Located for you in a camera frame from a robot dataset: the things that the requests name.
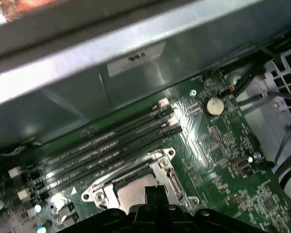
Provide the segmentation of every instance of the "ram slot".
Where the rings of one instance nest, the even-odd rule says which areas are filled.
[[[138,118],[132,119],[130,117],[129,119],[125,120],[126,123],[123,125],[119,126],[119,124],[117,123],[116,125],[109,127],[108,130],[104,130],[103,133],[100,133],[94,139],[81,143],[80,145],[74,146],[73,148],[61,154],[53,155],[51,158],[48,158],[47,161],[45,159],[43,161],[39,161],[40,165],[36,166],[35,169],[31,171],[44,170],[46,167],[54,165],[56,163],[61,164],[71,158],[74,158],[86,152],[87,150],[90,150],[94,147],[101,145],[102,143],[110,141],[117,136],[121,136],[131,130],[134,130],[135,128],[141,125],[168,116],[169,114],[172,113],[173,109],[170,106],[167,106],[166,108],[160,108],[159,110],[152,111],[151,113],[148,113],[144,116],[139,116]]]
[[[133,157],[137,152],[140,152],[144,148],[149,148],[156,144],[158,141],[171,137],[182,129],[180,126],[173,129],[165,127],[163,129],[156,130],[155,132],[143,137],[140,140],[134,141],[127,146],[121,148],[119,151],[114,151],[104,156],[104,158],[97,160],[93,163],[89,163],[86,167],[81,167],[78,170],[74,170],[65,175],[65,177],[54,181],[53,183],[37,190],[37,195],[40,196],[45,192],[48,195],[54,195],[55,193],[69,187],[72,183],[83,179],[84,177],[91,176],[91,178],[98,178],[118,167],[121,167],[127,158]]]
[[[41,171],[41,177],[35,179],[32,183],[34,185],[40,182],[49,183],[56,177],[63,176],[70,171],[79,168],[80,166],[85,166],[87,163],[91,162],[92,160],[101,158],[104,154],[107,154],[110,151],[114,151],[119,147],[126,145],[127,143],[142,138],[144,135],[147,135],[154,130],[160,129],[162,124],[168,124],[168,120],[154,120],[150,124],[142,125],[133,131],[126,133],[120,138],[101,145],[98,149],[88,151],[87,153],[81,154],[72,160],[60,163],[60,165],[56,168],[48,167]]]

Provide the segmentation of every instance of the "ventilation grille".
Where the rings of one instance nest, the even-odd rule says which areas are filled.
[[[273,60],[276,70],[271,72],[278,90],[282,93],[291,93],[291,50],[282,54],[281,59]],[[291,113],[291,100],[285,99]]]

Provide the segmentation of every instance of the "orange component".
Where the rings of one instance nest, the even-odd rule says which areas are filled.
[[[235,91],[235,87],[232,86],[232,85],[228,85],[227,88],[228,88],[231,92]]]
[[[53,2],[55,0],[19,0],[17,2],[16,8],[17,11],[28,11],[38,6],[42,6]]]

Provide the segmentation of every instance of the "white label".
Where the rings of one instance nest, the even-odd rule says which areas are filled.
[[[151,47],[133,52],[128,56],[117,59],[116,61],[108,63],[109,77],[114,77],[120,73],[133,69],[146,62],[153,61],[160,57],[166,43],[162,42]]]

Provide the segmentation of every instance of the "cable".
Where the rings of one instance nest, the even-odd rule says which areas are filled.
[[[267,94],[270,97],[282,97],[284,99],[290,99],[291,100],[291,94],[289,94],[289,93],[281,93],[281,92],[272,92],[272,91],[270,91]],[[258,95],[252,96],[252,97],[250,97],[250,98],[248,98],[246,100],[239,101],[238,104],[240,106],[243,106],[243,105],[258,101],[258,100],[260,100],[262,98],[264,98],[264,96],[262,94],[258,94]]]
[[[282,97],[282,98],[291,100],[291,94],[289,94],[289,93],[281,93],[281,92],[270,91],[270,92],[268,92],[268,96],[271,96],[271,97],[278,96],[278,97]]]
[[[261,72],[264,68],[264,65],[271,60],[273,57],[272,54],[281,54],[284,51],[291,48],[291,31],[283,35],[282,37],[275,40],[275,42],[266,47],[270,53],[264,53],[262,51],[257,52],[257,57],[259,58],[256,62],[252,64],[252,66],[248,69],[248,71],[238,80],[237,82],[237,90],[234,92],[234,96],[237,97],[243,92],[254,77]]]
[[[291,207],[291,199],[288,197],[288,195],[285,193],[285,191],[281,188],[279,184],[279,177],[289,168],[291,168],[291,155],[284,161],[277,171],[274,173],[273,181],[274,186],[277,188],[277,191],[281,194],[281,196],[285,199],[287,204]]]
[[[285,187],[290,179],[291,179],[291,170],[285,174],[285,176],[281,179],[281,181],[279,183],[282,189],[285,189]]]
[[[239,104],[239,106],[243,106],[243,105],[258,101],[258,100],[260,100],[262,98],[263,98],[263,95],[262,94],[258,94],[256,96],[250,97],[250,98],[248,98],[246,100],[239,101],[238,104]]]
[[[279,149],[278,149],[278,152],[275,156],[275,159],[274,159],[274,163],[277,165],[278,164],[278,160],[280,158],[280,155],[285,147],[285,145],[287,144],[287,142],[291,139],[291,129],[286,133],[286,135],[283,137],[281,143],[280,143],[280,146],[279,146]]]

